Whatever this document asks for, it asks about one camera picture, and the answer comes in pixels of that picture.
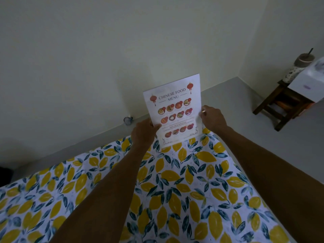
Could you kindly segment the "person's right forearm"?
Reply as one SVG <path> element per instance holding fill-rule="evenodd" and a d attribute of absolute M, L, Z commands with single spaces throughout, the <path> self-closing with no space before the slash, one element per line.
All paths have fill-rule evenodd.
<path fill-rule="evenodd" d="M 324 243 L 324 185 L 229 126 L 213 131 L 294 240 Z"/>

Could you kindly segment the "white box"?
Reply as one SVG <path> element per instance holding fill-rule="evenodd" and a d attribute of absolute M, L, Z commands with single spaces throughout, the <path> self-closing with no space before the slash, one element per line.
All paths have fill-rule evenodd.
<path fill-rule="evenodd" d="M 288 88 L 315 103 L 324 99 L 324 56 L 302 70 Z"/>

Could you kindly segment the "dark wooden stool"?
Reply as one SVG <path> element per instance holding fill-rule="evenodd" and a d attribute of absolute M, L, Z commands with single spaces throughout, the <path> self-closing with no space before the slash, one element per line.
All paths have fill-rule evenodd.
<path fill-rule="evenodd" d="M 279 123 L 274 127 L 276 131 L 280 131 L 290 120 L 300 116 L 315 104 L 288 86 L 288 83 L 280 80 L 273 92 L 253 111 L 253 114 L 257 115 L 264 110 L 278 119 Z"/>

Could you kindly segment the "white food menu card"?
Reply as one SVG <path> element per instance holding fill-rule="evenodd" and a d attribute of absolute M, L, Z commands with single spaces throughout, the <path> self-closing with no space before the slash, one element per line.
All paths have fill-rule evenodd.
<path fill-rule="evenodd" d="M 200 74 L 195 74 L 143 92 L 160 148 L 202 134 Z"/>

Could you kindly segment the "person's right hand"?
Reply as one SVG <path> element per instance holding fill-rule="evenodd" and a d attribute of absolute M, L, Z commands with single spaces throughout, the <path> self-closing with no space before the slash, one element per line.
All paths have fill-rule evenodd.
<path fill-rule="evenodd" d="M 228 128 L 226 120 L 220 109 L 207 105 L 202 106 L 201 110 L 203 109 L 206 109 L 207 118 L 201 120 L 208 130 L 214 132 L 215 134 L 220 134 L 222 131 Z"/>

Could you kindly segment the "person's left forearm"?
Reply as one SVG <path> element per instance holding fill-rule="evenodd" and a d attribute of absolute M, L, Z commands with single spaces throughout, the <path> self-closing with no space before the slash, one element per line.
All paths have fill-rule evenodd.
<path fill-rule="evenodd" d="M 140 164 L 150 145 L 133 142 L 128 154 L 67 217 L 50 243 L 119 243 Z"/>

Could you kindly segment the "yellow leaf print tablecloth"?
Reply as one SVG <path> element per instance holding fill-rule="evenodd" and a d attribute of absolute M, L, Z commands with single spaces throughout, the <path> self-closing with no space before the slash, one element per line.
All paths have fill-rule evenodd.
<path fill-rule="evenodd" d="M 0 242 L 49 242 L 130 150 L 130 136 L 0 188 Z M 215 134 L 150 146 L 120 242 L 289 243 Z"/>

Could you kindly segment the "person's left hand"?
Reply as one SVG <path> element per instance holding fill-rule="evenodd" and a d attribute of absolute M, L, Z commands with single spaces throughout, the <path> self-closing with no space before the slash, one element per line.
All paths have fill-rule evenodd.
<path fill-rule="evenodd" d="M 147 118 L 136 124 L 131 133 L 131 150 L 147 151 L 152 145 L 156 135 L 151 133 L 151 123 L 151 119 Z"/>

